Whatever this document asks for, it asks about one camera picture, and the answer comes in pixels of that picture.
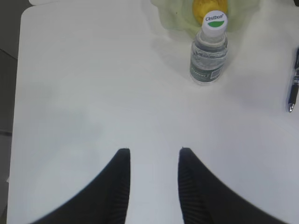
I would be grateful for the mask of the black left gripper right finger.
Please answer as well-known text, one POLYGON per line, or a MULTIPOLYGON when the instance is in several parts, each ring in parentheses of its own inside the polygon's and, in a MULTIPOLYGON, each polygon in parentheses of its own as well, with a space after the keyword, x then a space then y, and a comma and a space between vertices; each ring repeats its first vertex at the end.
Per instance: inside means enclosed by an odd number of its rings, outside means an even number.
POLYGON ((221 182, 189 148, 179 151, 178 195, 185 224, 281 224, 221 182))

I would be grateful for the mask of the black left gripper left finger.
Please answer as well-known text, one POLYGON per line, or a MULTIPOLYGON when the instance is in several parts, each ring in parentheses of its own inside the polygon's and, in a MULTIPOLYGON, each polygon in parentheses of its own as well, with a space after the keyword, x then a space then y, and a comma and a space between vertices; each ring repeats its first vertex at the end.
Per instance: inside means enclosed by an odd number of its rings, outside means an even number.
POLYGON ((128 211, 130 181, 130 150, 119 149, 86 187, 35 223, 123 224, 128 211))

